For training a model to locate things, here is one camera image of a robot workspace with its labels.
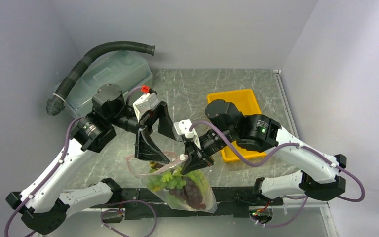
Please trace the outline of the purple grape bunch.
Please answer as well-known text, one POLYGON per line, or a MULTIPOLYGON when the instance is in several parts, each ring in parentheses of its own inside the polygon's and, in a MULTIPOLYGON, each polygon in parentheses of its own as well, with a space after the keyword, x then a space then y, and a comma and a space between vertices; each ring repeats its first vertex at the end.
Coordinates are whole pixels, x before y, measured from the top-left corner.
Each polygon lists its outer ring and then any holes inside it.
POLYGON ((203 196, 200 187, 189 177, 183 177, 186 185, 178 190, 168 190, 168 193, 175 198, 182 200, 189 207, 196 210, 205 210, 206 204, 203 203, 203 196))

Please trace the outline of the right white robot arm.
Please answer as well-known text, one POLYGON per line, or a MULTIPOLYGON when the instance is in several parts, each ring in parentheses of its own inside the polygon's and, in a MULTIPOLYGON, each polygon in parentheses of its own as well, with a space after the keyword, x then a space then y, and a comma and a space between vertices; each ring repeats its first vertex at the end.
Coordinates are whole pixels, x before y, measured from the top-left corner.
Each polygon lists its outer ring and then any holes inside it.
POLYGON ((181 173, 203 169, 214 164, 213 154, 230 148, 245 164, 260 166, 249 161, 237 148, 265 153, 266 159, 277 155, 295 166, 297 172, 276 178, 258 178, 252 191, 253 201, 264 205, 271 199, 290 195, 305 195, 320 201, 340 197, 346 181, 339 171, 346 167, 346 157, 329 156, 296 138, 277 121, 263 114, 244 115, 235 104, 216 99, 205 108, 209 127, 198 135, 195 123, 189 119, 174 123, 173 131, 182 138, 187 160, 181 173))

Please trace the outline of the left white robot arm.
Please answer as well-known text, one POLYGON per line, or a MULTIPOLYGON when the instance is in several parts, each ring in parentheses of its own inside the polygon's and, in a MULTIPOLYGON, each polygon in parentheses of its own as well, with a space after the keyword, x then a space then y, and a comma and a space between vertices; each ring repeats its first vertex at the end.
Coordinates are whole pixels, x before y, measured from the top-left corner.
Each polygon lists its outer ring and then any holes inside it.
POLYGON ((91 112, 70 123, 57 157, 26 189, 6 197, 32 233, 49 234, 66 218, 89 207, 100 204, 116 207, 121 203, 123 189, 112 178, 102 179, 89 188, 64 192, 76 171, 116 137, 116 128, 135 135, 137 159, 169 163, 150 137, 152 126, 157 123, 160 134, 174 138, 168 105, 151 88, 142 86, 141 90, 143 95, 129 105, 118 85, 101 86, 92 97, 91 112))

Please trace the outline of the clear pink zip top bag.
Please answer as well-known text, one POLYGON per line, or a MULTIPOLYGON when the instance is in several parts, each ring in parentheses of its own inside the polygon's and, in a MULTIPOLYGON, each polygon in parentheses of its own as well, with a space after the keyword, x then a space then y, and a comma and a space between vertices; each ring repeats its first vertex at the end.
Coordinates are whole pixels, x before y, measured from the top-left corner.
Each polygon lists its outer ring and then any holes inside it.
POLYGON ((164 154, 170 160, 169 164, 143 161, 133 155, 125 157, 125 161, 130 173, 170 208, 216 212, 216 197, 204 173, 196 170, 183 175, 181 171, 187 156, 169 151, 164 151, 164 154))

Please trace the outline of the green grape bunch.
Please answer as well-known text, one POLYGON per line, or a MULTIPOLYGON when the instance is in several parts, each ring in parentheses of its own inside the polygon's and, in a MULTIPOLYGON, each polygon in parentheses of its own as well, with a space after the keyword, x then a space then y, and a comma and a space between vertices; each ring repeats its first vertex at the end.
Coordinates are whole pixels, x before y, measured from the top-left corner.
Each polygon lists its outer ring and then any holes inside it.
POLYGON ((165 171, 161 174, 153 173, 157 169, 150 169, 150 176, 148 182, 148 188, 154 192, 158 192, 162 189, 173 190, 173 189, 182 189, 186 185, 186 181, 181 174, 181 168, 165 171))

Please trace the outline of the yellow plastic tray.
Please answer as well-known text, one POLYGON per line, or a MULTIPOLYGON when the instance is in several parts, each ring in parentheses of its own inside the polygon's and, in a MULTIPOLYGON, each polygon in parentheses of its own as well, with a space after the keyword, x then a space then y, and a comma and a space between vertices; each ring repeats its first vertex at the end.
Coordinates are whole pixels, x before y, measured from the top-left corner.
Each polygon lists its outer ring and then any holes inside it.
MULTIPOLYGON (((223 100, 226 102, 226 104, 230 106, 230 114, 236 115, 238 119, 243 119, 244 116, 262 113, 252 89, 214 92, 207 95, 208 103, 215 100, 223 100)), ((249 151, 240 147, 236 143, 236 140, 232 142, 232 145, 246 160, 261 160, 266 157, 265 153, 249 151)))

